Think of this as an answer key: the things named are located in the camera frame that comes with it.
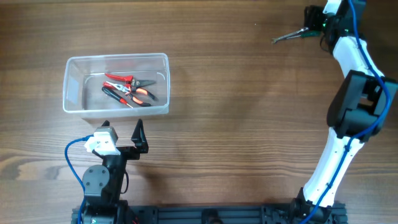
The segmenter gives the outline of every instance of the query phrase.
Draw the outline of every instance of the clear plastic container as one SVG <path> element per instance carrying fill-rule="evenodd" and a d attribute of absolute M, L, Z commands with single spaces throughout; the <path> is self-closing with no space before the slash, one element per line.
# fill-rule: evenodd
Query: clear plastic container
<path fill-rule="evenodd" d="M 138 80 L 154 80 L 155 84 L 143 88 L 154 94 L 157 100 L 148 96 L 135 96 L 152 106 L 141 107 L 115 90 L 131 106 L 130 108 L 102 92 L 103 82 L 124 84 L 105 76 L 133 75 Z M 63 81 L 63 110 L 82 118 L 115 118 L 167 114 L 170 103 L 170 70 L 166 54 L 128 54 L 72 57 L 67 62 Z"/>

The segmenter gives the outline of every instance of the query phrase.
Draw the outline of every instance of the wood grain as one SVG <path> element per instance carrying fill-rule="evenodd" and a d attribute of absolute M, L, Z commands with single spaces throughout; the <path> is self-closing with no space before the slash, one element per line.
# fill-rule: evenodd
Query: wood grain
<path fill-rule="evenodd" d="M 271 45 L 324 1 L 151 1 L 0 6 L 0 223 L 68 223 L 82 192 L 65 145 L 102 121 L 62 110 L 68 58 L 164 52 L 170 113 L 144 117 L 149 153 L 129 162 L 131 205 L 288 202 L 326 143 L 326 113 L 343 81 L 319 39 Z M 370 1 L 369 51 L 398 78 L 398 3 Z M 398 220 L 398 107 L 339 187 L 350 223 Z M 128 139 L 136 118 L 110 119 Z M 79 175 L 100 161 L 71 147 Z"/>

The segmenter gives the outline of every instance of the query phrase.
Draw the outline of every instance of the screwdriver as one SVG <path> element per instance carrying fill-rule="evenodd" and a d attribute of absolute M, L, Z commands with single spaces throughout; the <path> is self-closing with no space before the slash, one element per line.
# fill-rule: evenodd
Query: screwdriver
<path fill-rule="evenodd" d="M 125 99 L 123 99 L 123 97 L 119 96 L 117 93 L 115 93 L 113 90 L 106 88 L 105 86 L 102 87 L 102 91 L 107 94 L 108 96 L 114 98 L 115 100 L 119 101 L 120 103 L 124 104 L 124 105 L 128 105 L 129 107 L 132 108 L 132 106 L 130 104 L 127 103 L 127 101 Z"/>
<path fill-rule="evenodd" d="M 321 32 L 319 32 L 319 31 L 308 31 L 308 32 L 305 32 L 305 33 L 300 34 L 300 35 L 295 35 L 295 36 L 292 36 L 292 37 L 288 37 L 286 39 L 292 39 L 292 38 L 296 38 L 296 37 L 301 37 L 301 38 L 318 37 L 320 35 L 321 35 Z"/>

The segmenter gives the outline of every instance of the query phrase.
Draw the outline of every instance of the wire cutter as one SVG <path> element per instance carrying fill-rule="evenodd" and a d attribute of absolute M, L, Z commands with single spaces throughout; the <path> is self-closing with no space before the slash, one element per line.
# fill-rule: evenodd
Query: wire cutter
<path fill-rule="evenodd" d="M 145 90 L 143 88 L 137 88 L 137 87 L 135 87 L 133 89 L 133 88 L 131 88 L 131 84 L 122 85 L 122 84 L 117 84 L 117 83 L 106 81 L 106 82 L 103 83 L 103 86 L 105 86 L 107 88 L 110 88 L 110 89 L 117 89 L 117 90 L 123 92 L 128 98 L 130 98 L 133 102 L 137 103 L 140 106 L 151 106 L 151 105 L 150 105 L 150 103 L 145 103 L 145 102 L 139 100 L 138 98 L 136 98 L 133 95 L 133 93 L 141 93 L 143 95 L 147 95 L 147 96 L 151 97 L 153 100 L 156 100 L 155 95 L 153 95 L 149 91 L 147 91 L 147 90 Z"/>

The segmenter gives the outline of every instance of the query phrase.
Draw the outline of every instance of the pliers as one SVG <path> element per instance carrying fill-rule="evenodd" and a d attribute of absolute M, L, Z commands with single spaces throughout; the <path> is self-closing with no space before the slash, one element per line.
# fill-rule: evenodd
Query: pliers
<path fill-rule="evenodd" d="M 151 106 L 151 105 L 150 105 L 150 103 L 145 103 L 145 102 L 139 100 L 138 98 L 136 98 L 133 95 L 133 93 L 141 93 L 143 95 L 147 95 L 147 96 L 151 97 L 153 100 L 156 100 L 155 95 L 153 95 L 151 92 L 149 92 L 143 88 L 140 88 L 141 86 L 151 85 L 151 84 L 155 83 L 155 81 L 136 80 L 135 78 L 133 78 L 132 75 L 127 76 L 127 77 L 120 77 L 120 76 L 111 75 L 108 73 L 105 73 L 105 75 L 114 80 L 126 82 L 126 84 L 122 85 L 122 84 L 117 84 L 117 83 L 112 83 L 112 82 L 104 82 L 103 86 L 110 88 L 110 89 L 117 89 L 117 90 L 125 93 L 125 95 L 128 98 L 130 98 L 133 102 L 137 103 L 140 106 Z"/>

